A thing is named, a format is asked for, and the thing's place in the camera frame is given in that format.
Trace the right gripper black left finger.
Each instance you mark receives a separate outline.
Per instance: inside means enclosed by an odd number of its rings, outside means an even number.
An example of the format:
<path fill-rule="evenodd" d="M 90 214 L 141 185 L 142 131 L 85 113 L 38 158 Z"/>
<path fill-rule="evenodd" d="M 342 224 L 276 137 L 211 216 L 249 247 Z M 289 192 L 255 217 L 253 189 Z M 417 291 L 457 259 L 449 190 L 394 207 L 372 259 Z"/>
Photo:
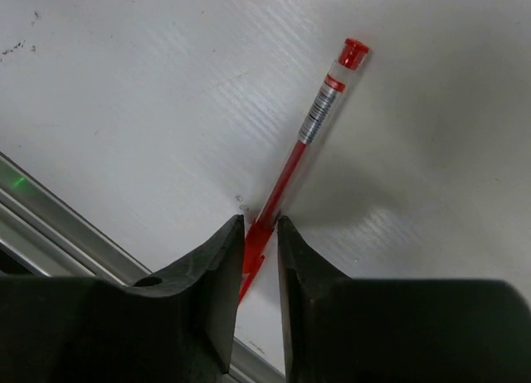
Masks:
<path fill-rule="evenodd" d="M 2 278 L 2 381 L 221 381 L 231 364 L 244 231 L 235 215 L 131 286 Z"/>

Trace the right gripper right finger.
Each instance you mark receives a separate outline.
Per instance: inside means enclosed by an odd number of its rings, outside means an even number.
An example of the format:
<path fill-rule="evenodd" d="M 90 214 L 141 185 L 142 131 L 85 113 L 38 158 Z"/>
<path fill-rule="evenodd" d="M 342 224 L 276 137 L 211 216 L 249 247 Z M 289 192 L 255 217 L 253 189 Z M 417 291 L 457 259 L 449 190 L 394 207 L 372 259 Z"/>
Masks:
<path fill-rule="evenodd" d="M 493 279 L 351 278 L 277 225 L 289 382 L 527 382 L 530 308 Z"/>

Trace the red capped pen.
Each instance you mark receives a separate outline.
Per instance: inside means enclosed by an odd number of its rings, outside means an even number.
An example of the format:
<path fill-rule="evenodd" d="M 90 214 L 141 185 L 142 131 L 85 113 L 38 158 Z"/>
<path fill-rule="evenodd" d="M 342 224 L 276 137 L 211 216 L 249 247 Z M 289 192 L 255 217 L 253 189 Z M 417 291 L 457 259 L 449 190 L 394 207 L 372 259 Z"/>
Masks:
<path fill-rule="evenodd" d="M 276 222 L 296 198 L 339 116 L 343 102 L 361 77 L 361 69 L 369 53 L 370 48 L 364 43 L 347 38 L 324 77 L 265 205 L 246 234 L 240 300 L 246 296 L 261 269 Z"/>

